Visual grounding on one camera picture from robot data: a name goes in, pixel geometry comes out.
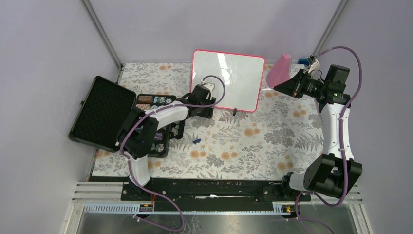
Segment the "pink framed whiteboard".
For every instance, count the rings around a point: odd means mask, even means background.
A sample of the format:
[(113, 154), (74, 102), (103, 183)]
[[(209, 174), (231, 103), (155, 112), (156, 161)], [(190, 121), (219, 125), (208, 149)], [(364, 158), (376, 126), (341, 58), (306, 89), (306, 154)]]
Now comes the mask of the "pink framed whiteboard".
[(217, 76), (222, 82), (216, 78), (205, 80), (214, 84), (213, 97), (224, 97), (216, 107), (253, 113), (258, 108), (265, 62), (258, 55), (197, 49), (192, 56), (190, 90), (204, 77)]

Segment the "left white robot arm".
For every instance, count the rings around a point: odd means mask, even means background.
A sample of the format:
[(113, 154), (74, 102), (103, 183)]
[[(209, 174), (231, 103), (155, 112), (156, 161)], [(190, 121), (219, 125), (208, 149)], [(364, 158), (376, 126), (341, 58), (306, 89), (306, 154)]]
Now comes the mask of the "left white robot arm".
[(211, 118), (216, 98), (212, 96), (214, 84), (195, 86), (191, 93), (154, 110), (135, 108), (128, 114), (117, 134), (120, 153), (127, 159), (129, 178), (135, 184), (132, 194), (146, 200), (151, 194), (148, 154), (161, 128), (188, 118), (200, 116)]

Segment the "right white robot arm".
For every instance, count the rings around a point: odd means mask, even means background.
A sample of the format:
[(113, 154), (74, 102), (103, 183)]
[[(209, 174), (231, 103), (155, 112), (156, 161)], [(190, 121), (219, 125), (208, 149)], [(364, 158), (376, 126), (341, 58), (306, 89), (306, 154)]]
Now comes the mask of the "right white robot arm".
[(349, 142), (351, 97), (344, 93), (349, 73), (349, 68), (331, 65), (325, 80), (315, 80), (309, 71), (300, 69), (273, 88), (294, 98), (315, 98), (322, 122), (322, 154), (304, 173), (288, 173), (282, 178), (279, 193), (284, 200), (293, 200), (299, 191), (340, 198), (348, 194), (361, 176), (362, 164), (354, 161)]

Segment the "pink eraser block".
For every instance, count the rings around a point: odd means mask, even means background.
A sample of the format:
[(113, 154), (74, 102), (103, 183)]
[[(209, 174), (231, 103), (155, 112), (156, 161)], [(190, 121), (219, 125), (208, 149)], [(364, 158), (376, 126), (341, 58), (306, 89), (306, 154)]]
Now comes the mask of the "pink eraser block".
[(275, 86), (290, 80), (291, 64), (291, 56), (287, 53), (282, 54), (265, 78), (268, 87), (274, 88)]

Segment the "blue corner object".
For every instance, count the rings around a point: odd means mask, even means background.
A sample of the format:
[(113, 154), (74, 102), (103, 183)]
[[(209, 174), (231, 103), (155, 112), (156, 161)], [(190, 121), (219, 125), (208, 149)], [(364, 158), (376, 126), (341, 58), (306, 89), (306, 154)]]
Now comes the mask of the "blue corner object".
[(297, 64), (302, 64), (302, 65), (308, 66), (309, 62), (308, 62), (307, 58), (300, 58), (300, 59), (298, 59)]

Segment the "floral table mat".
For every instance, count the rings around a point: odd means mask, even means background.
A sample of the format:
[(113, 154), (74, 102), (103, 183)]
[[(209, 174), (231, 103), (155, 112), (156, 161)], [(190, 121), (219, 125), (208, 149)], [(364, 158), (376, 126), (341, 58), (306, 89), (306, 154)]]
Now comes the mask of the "floral table mat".
[[(189, 90), (190, 63), (126, 63), (121, 86), (137, 94), (181, 97)], [(165, 158), (149, 158), (153, 178), (280, 180), (302, 173), (322, 153), (322, 124), (312, 98), (261, 92), (256, 112), (215, 109), (212, 119), (185, 122)], [(98, 150), (90, 181), (120, 181), (129, 175), (119, 153)]]

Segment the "open black case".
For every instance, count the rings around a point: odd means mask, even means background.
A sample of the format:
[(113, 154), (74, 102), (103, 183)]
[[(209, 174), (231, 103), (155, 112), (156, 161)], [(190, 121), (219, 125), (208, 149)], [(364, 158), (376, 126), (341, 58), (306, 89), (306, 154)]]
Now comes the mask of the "open black case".
[(153, 110), (175, 100), (174, 95), (136, 94), (96, 76), (68, 137), (78, 143), (117, 152), (120, 141), (116, 137), (132, 110)]

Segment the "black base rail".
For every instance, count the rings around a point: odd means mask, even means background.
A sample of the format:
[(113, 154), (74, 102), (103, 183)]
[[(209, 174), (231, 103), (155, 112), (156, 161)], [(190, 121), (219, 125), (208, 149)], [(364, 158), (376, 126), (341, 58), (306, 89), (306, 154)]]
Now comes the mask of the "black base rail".
[(152, 178), (143, 189), (131, 179), (121, 201), (147, 201), (156, 212), (173, 212), (171, 199), (183, 212), (270, 212), (274, 205), (293, 205), (299, 192), (281, 181)]

